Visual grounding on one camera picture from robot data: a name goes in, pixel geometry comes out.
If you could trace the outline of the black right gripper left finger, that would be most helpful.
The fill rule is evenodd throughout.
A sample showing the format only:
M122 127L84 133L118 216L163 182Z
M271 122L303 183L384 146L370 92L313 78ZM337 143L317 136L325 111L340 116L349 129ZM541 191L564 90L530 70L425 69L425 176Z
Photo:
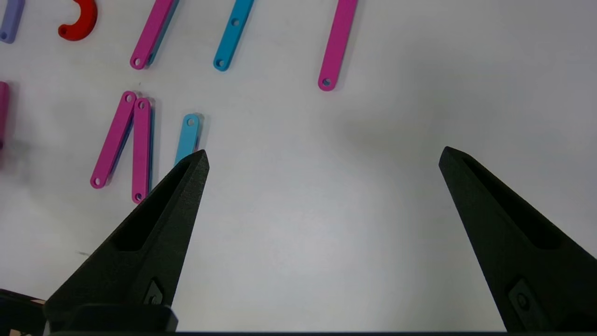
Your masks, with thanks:
M47 300L51 333L163 333L209 172L186 156Z

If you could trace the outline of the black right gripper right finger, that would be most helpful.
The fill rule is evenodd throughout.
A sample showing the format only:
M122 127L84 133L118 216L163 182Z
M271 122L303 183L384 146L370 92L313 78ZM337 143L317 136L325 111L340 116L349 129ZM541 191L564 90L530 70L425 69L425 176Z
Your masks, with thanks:
M506 330L596 332L595 257L467 153L439 168Z

